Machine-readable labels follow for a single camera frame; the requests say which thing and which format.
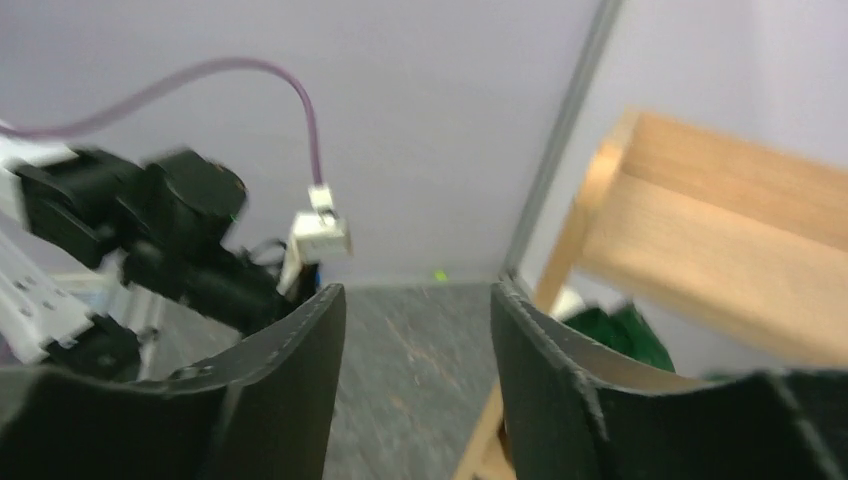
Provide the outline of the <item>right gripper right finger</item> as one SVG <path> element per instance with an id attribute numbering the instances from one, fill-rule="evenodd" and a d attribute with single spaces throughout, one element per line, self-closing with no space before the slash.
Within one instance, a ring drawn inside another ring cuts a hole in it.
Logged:
<path id="1" fill-rule="evenodd" d="M 520 479 L 843 479 L 847 374 L 703 381 L 620 354 L 491 288 L 490 328 Z"/>

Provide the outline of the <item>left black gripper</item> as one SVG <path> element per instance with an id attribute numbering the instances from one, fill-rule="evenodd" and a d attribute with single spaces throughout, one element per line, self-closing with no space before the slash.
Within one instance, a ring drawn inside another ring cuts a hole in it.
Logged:
<path id="1" fill-rule="evenodd" d="M 316 263 L 287 261 L 285 256 L 258 263 L 257 252 L 215 246 L 187 260 L 140 241 L 123 260 L 122 283 L 252 335 L 292 313 L 318 290 Z"/>

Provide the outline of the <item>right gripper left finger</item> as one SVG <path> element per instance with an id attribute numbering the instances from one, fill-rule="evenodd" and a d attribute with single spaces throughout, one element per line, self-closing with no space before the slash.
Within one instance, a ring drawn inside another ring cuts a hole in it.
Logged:
<path id="1" fill-rule="evenodd" d="M 5 479 L 318 479 L 346 330 L 343 286 L 158 381 L 1 372 Z"/>

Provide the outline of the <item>green roll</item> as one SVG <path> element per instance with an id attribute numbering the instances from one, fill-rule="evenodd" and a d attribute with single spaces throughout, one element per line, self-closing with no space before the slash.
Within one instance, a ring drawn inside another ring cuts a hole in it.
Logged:
<path id="1" fill-rule="evenodd" d="M 590 305 L 566 317 L 564 323 L 631 359 L 676 372 L 668 350 L 632 302 L 620 304 L 613 311 Z"/>

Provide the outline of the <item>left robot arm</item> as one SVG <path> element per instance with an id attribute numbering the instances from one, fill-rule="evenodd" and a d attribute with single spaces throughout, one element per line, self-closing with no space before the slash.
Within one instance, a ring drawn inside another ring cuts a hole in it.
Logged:
<path id="1" fill-rule="evenodd" d="M 189 149 L 136 164 L 99 149 L 9 142 L 1 209 L 91 271 L 119 256 L 102 302 L 71 295 L 1 242 L 1 361 L 117 382 L 146 379 L 169 307 L 249 336 L 319 287 L 319 265 L 274 238 L 223 242 L 247 204 L 242 180 Z"/>

